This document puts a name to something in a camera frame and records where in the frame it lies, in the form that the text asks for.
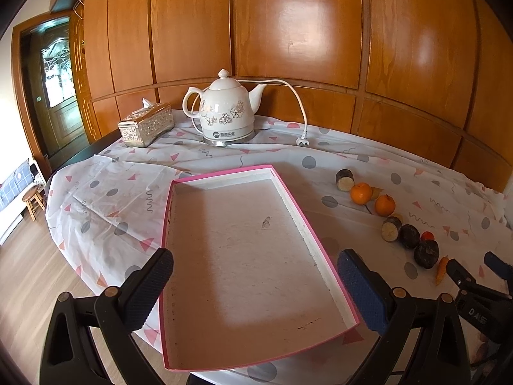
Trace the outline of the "small wooden stool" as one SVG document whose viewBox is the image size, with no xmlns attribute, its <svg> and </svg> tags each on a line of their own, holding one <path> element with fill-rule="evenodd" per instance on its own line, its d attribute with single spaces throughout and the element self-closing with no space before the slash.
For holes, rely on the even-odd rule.
<svg viewBox="0 0 513 385">
<path fill-rule="evenodd" d="M 37 220 L 36 209 L 46 210 L 44 196 L 39 187 L 33 186 L 28 189 L 23 195 L 23 202 L 26 205 L 27 211 L 33 222 Z"/>
</svg>

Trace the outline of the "small orange carrot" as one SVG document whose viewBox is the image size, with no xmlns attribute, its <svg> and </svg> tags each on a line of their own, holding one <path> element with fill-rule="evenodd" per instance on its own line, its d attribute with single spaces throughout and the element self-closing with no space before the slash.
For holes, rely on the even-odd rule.
<svg viewBox="0 0 513 385">
<path fill-rule="evenodd" d="M 439 260 L 437 268 L 436 268 L 436 277 L 435 277 L 435 285 L 436 286 L 439 286 L 442 283 L 443 279 L 445 278 L 446 273 L 447 273 L 446 268 L 447 268 L 448 262 L 449 262 L 448 255 L 443 256 Z"/>
</svg>

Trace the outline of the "white ceramic electric kettle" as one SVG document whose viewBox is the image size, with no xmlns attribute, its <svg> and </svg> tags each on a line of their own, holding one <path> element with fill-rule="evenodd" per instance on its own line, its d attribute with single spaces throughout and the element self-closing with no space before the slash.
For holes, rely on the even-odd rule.
<svg viewBox="0 0 513 385">
<path fill-rule="evenodd" d="M 201 90 L 189 87 L 182 109 L 191 120 L 198 119 L 204 142 L 225 146 L 254 135 L 255 113 L 260 107 L 266 83 L 247 91 L 240 82 L 222 69 L 218 79 Z"/>
</svg>

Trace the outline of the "small red tomato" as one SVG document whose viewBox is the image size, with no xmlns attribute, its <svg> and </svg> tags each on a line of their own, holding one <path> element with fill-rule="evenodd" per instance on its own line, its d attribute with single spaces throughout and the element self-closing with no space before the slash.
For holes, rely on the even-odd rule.
<svg viewBox="0 0 513 385">
<path fill-rule="evenodd" d="M 421 240 L 423 242 L 434 241 L 435 237 L 434 237 L 434 235 L 430 231 L 424 231 L 424 233 L 421 234 Z"/>
</svg>

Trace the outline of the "wooden glass door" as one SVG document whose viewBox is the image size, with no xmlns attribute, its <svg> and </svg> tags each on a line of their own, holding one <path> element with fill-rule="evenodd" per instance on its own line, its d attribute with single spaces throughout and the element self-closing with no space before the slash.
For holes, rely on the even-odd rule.
<svg viewBox="0 0 513 385">
<path fill-rule="evenodd" d="M 71 68 L 70 19 L 38 24 L 20 37 L 23 90 L 44 159 L 58 168 L 89 145 Z"/>
</svg>

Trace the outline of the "blue plaid sofa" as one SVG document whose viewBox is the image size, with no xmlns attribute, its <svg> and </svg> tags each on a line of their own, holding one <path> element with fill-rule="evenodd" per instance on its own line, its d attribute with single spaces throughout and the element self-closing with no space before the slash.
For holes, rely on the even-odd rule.
<svg viewBox="0 0 513 385">
<path fill-rule="evenodd" d="M 23 220 L 26 204 L 23 196 L 35 186 L 43 186 L 44 177 L 34 159 L 27 159 L 1 184 L 1 245 Z"/>
</svg>

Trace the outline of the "cut purple yam piece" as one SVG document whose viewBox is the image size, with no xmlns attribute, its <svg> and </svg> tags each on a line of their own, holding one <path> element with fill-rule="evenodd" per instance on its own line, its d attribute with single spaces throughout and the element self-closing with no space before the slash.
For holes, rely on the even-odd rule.
<svg viewBox="0 0 513 385">
<path fill-rule="evenodd" d="M 337 188 L 342 192 L 350 192 L 355 185 L 355 178 L 350 169 L 340 169 L 336 174 Z"/>
</svg>

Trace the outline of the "ornate silver tissue box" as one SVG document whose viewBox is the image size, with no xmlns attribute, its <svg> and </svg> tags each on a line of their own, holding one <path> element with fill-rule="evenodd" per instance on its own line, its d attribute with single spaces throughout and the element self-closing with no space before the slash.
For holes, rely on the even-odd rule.
<svg viewBox="0 0 513 385">
<path fill-rule="evenodd" d="M 148 147 L 161 134 L 174 127 L 170 103 L 152 103 L 142 99 L 142 107 L 118 123 L 122 142 L 130 147 Z"/>
</svg>

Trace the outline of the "dark round fruit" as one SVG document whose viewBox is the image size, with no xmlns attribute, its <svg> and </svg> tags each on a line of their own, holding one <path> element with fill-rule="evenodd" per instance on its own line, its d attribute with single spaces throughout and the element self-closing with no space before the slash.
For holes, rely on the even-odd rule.
<svg viewBox="0 0 513 385">
<path fill-rule="evenodd" d="M 415 249 L 421 243 L 421 235 L 415 226 L 404 224 L 398 231 L 397 240 L 405 249 Z"/>
</svg>

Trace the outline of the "dark wrinkled fruit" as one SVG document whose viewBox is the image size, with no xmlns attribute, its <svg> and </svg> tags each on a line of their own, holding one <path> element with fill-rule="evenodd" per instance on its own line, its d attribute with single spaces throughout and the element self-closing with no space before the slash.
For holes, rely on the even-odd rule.
<svg viewBox="0 0 513 385">
<path fill-rule="evenodd" d="M 416 264 L 427 270 L 436 265 L 439 255 L 439 246 L 435 240 L 421 241 L 414 250 Z"/>
</svg>

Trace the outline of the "orange mandarin with stem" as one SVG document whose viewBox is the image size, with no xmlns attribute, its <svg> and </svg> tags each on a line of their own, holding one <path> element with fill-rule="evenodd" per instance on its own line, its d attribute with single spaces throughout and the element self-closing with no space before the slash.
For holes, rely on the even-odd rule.
<svg viewBox="0 0 513 385">
<path fill-rule="evenodd" d="M 355 184 L 349 192 L 351 201 L 357 205 L 365 205 L 372 199 L 373 189 L 367 183 Z"/>
</svg>

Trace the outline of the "pink shallow box tray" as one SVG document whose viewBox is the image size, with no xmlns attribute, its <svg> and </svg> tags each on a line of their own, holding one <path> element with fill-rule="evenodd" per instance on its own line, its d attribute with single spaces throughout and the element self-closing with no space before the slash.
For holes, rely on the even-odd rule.
<svg viewBox="0 0 513 385">
<path fill-rule="evenodd" d="M 331 259 L 276 169 L 174 181 L 159 301 L 165 368 L 215 371 L 314 348 L 359 323 Z"/>
</svg>

